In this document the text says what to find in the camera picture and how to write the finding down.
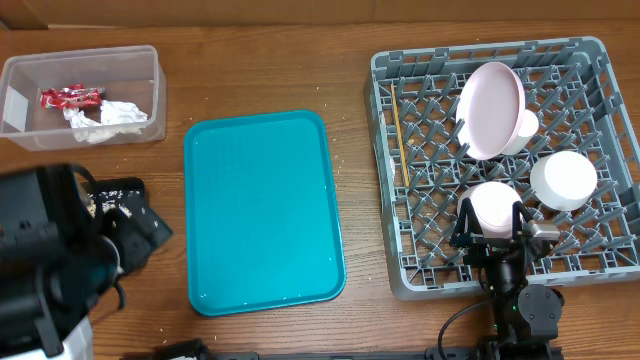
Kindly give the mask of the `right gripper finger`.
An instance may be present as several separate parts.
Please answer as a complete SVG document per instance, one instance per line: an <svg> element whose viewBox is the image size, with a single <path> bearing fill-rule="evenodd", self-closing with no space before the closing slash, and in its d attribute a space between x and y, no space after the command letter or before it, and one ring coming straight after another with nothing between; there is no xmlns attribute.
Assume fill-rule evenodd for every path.
<svg viewBox="0 0 640 360"><path fill-rule="evenodd" d="M521 201L516 201L512 205L512 237L530 238L533 236L532 226L535 224L534 217Z"/></svg>
<svg viewBox="0 0 640 360"><path fill-rule="evenodd" d="M455 248L470 248L482 237L483 230L471 199L465 198L460 205L460 211L449 245Z"/></svg>

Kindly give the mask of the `white bowl with scraps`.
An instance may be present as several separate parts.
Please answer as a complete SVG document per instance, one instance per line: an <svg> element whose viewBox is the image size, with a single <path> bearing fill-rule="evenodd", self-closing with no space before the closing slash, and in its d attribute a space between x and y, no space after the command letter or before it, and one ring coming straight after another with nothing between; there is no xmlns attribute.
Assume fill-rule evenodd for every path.
<svg viewBox="0 0 640 360"><path fill-rule="evenodd" d="M583 206L597 186L597 172L585 156L560 151L540 158L530 172L530 185L537 199L557 211Z"/></svg>

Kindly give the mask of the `white paper cup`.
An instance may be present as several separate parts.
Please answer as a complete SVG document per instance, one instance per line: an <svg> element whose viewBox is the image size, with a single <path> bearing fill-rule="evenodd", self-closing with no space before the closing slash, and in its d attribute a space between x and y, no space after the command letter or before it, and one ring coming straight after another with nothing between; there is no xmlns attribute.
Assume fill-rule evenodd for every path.
<svg viewBox="0 0 640 360"><path fill-rule="evenodd" d="M503 155L515 155L519 153L537 133L539 128L539 119L533 111L525 109L521 119L522 122L520 130L515 139L502 151Z"/></svg>

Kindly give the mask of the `grey dishwasher rack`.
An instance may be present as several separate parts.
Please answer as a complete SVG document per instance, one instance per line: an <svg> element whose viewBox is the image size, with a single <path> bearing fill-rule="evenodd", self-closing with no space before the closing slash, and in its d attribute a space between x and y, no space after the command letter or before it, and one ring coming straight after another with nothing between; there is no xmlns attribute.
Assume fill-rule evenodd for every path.
<svg viewBox="0 0 640 360"><path fill-rule="evenodd" d="M455 120L463 86L488 62L509 66L540 127L515 155L478 161L461 145ZM410 185L404 187L392 113L395 85ZM370 62L365 100L382 201L390 287L405 301L475 294L476 272L449 245L460 195L497 181L514 188L537 219L551 220L560 242L528 270L533 283L580 286L639 276L639 144L604 44L584 36L440 48L384 51ZM390 182L381 152L386 118L395 162ZM534 195L534 164L558 151L578 152L595 166L593 196L559 212Z"/></svg>

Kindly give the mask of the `large pink plate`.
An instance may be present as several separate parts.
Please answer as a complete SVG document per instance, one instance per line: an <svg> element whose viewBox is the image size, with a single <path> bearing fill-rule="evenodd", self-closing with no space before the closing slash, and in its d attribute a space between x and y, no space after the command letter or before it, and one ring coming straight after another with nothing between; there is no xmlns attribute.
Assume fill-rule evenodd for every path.
<svg viewBox="0 0 640 360"><path fill-rule="evenodd" d="M500 155L522 126L525 94L521 80L506 64L489 62L477 68L463 86L455 120L461 145L476 160Z"/></svg>

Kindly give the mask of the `white tissue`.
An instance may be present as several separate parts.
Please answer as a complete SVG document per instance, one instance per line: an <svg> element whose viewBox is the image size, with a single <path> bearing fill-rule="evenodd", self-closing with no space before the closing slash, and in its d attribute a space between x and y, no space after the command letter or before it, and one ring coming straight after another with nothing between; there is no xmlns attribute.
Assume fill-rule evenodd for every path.
<svg viewBox="0 0 640 360"><path fill-rule="evenodd" d="M100 121L90 119L79 108L63 110L64 118L70 123L74 138L78 142L99 144L119 134L142 133L134 123L144 123L148 115L132 102L104 100L100 105Z"/></svg>

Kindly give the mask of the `red snack wrapper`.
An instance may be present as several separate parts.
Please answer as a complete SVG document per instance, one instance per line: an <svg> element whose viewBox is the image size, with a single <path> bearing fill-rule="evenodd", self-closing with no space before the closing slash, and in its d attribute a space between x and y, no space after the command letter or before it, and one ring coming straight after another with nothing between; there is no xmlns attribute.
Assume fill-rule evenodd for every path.
<svg viewBox="0 0 640 360"><path fill-rule="evenodd" d="M51 88L42 91L40 103L44 109L87 108L100 105L104 94L104 88L86 88L83 84L75 84L60 89Z"/></svg>

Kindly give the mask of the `wooden chopstick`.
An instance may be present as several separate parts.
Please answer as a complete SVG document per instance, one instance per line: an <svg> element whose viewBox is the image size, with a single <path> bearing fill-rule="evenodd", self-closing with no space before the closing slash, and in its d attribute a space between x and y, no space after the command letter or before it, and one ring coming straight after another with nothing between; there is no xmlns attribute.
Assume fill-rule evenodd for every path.
<svg viewBox="0 0 640 360"><path fill-rule="evenodd" d="M393 113L393 117L394 117L394 123L395 123L395 128L396 128L396 137L397 137L398 149L399 149L399 152L400 152L400 159L401 159L403 184L404 184L405 188L408 188L409 185L410 185L409 172L408 172L407 160L406 160L405 150L404 150L404 142L403 142L403 136L402 136L401 122L400 122L400 119L399 119L399 109L398 109L398 103L397 103L397 96L396 96L396 91L395 91L395 85L393 83L390 86L390 91L391 91L391 100L392 100L392 113Z"/></svg>

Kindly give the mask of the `white plastic fork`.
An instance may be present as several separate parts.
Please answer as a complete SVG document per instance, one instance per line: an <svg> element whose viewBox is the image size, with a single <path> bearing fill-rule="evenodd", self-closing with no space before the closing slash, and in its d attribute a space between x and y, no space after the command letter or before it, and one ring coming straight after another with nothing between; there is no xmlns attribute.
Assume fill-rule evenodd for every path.
<svg viewBox="0 0 640 360"><path fill-rule="evenodd" d="M386 118L383 113L380 114L379 123L381 152L383 153L383 157L385 160L385 170L387 171L388 177L390 178L390 182L393 183L395 180L395 162L389 151Z"/></svg>

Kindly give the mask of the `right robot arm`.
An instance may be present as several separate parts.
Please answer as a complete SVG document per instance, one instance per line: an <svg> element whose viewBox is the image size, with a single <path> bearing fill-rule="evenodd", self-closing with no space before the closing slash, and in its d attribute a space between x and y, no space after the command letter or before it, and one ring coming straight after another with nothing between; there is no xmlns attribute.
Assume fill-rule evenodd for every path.
<svg viewBox="0 0 640 360"><path fill-rule="evenodd" d="M549 255L559 244L560 231L549 221L536 220L522 202L512 205L512 234L496 238L482 231L472 202L462 201L450 245L467 251L465 265L479 271L487 298L452 315L441 327L437 351L448 357L443 337L460 316L489 306L494 336L478 340L466 351L470 359L561 359L562 350L550 342L558 337L558 322L565 304L563 295L549 286L527 280L529 266Z"/></svg>

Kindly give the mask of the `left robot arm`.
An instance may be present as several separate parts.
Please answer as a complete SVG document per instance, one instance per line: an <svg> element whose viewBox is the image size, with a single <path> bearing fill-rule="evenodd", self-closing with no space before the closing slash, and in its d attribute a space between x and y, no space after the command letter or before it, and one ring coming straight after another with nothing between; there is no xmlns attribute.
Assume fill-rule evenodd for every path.
<svg viewBox="0 0 640 360"><path fill-rule="evenodd" d="M79 164L1 177L1 356L91 359L91 310L172 236L136 177L97 181Z"/></svg>

